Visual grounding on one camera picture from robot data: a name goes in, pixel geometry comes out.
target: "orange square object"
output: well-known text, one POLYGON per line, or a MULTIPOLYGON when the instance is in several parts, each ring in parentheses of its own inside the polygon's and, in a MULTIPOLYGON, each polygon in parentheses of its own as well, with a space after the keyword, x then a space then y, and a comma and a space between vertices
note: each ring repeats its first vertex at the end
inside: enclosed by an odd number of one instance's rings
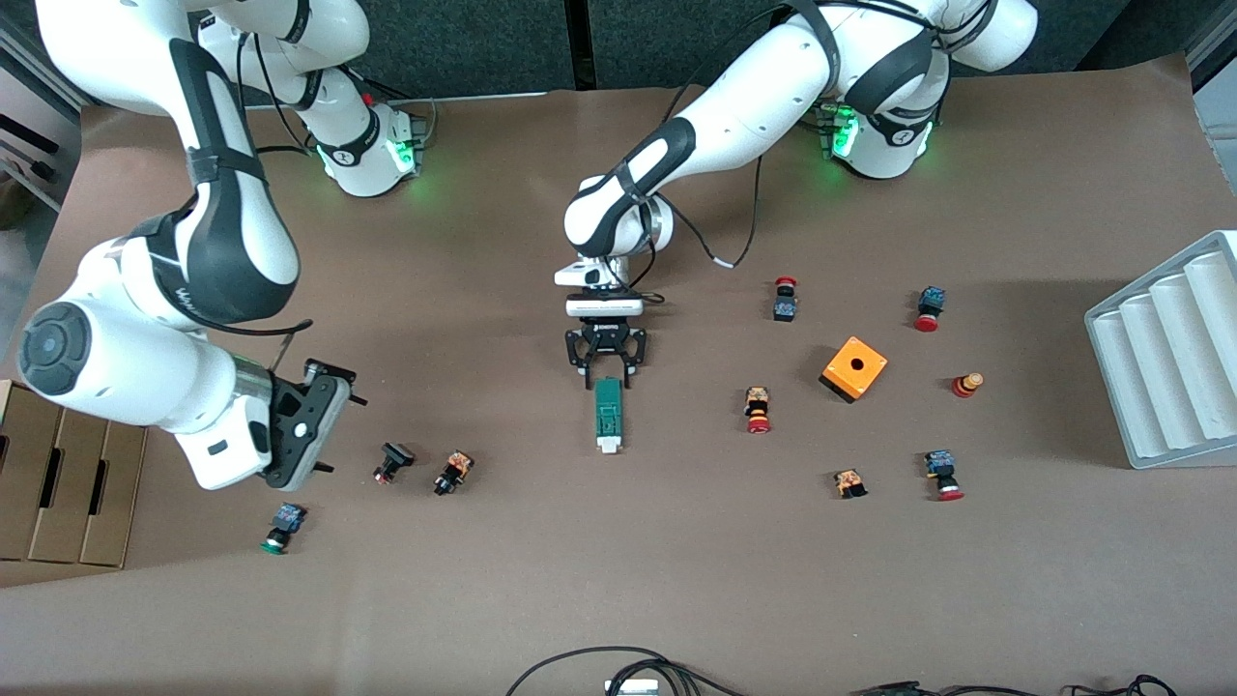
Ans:
POLYGON ((867 393, 888 361, 854 335, 820 373, 820 383, 833 389, 847 404, 867 393))

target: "cardboard divider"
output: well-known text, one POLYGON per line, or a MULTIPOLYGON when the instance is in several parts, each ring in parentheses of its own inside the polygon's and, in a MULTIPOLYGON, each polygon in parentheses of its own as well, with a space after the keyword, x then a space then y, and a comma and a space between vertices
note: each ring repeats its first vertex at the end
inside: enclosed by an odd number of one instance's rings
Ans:
POLYGON ((61 409, 11 383, 0 383, 0 436, 9 440, 0 461, 0 561, 15 561, 30 549, 61 409))
POLYGON ((56 449, 63 452, 54 491, 47 507, 38 508, 35 538, 30 545, 32 561, 75 564, 82 555, 95 472, 103 454, 108 422, 64 412, 56 438, 56 449))
POLYGON ((100 461, 104 465, 101 487, 94 492, 98 511, 89 516, 83 564, 120 567, 125 562, 134 504, 137 501, 137 480, 146 450, 146 430, 131 425, 108 424, 100 461))

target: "blue component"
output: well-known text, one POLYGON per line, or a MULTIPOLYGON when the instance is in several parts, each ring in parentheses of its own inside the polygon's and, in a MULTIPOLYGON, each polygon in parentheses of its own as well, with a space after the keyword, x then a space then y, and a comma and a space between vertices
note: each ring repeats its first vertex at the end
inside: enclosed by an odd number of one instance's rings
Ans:
POLYGON ((928 476, 954 476, 954 455, 949 450, 934 450, 924 455, 928 476))
POLYGON ((799 300, 794 297, 778 297, 773 302, 773 318, 779 320, 790 320, 794 318, 794 313, 799 307, 799 300))
POLYGON ((919 294, 919 313, 927 314, 929 309, 933 309, 933 315, 945 310, 945 291, 934 284, 929 284, 919 294))
POLYGON ((275 529, 281 529, 288 534, 296 534, 301 529, 301 524, 306 522, 306 509, 301 506, 293 506, 292 503, 285 503, 280 507, 280 512, 275 513, 275 519, 271 524, 275 529))

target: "orange box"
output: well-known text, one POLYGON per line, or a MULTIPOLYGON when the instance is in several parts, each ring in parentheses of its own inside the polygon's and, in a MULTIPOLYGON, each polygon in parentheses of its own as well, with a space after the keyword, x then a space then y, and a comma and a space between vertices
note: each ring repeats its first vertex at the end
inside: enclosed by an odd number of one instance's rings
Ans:
POLYGON ((888 361, 854 335, 820 372, 820 383, 833 389, 847 404, 867 393, 888 361))
POLYGON ((125 565, 146 430, 0 381, 0 587, 125 565))

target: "black slot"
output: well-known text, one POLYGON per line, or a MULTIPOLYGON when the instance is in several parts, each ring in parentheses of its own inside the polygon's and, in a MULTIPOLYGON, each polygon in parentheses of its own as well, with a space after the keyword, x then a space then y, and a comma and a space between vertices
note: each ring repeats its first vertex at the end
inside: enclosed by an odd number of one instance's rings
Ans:
POLYGON ((90 493, 90 514, 98 516, 99 507, 103 506, 103 488, 108 485, 108 462, 99 460, 99 467, 94 470, 94 491, 90 493))
POLYGON ((589 26, 589 0, 563 0, 567 11, 567 41, 571 49, 571 72, 576 89, 596 89, 593 62, 593 27, 589 26))
POLYGON ((51 508, 56 503, 56 485, 61 481, 61 462, 64 461, 64 450, 59 448, 52 450, 52 456, 47 459, 47 473, 43 475, 43 491, 38 494, 38 507, 51 508))

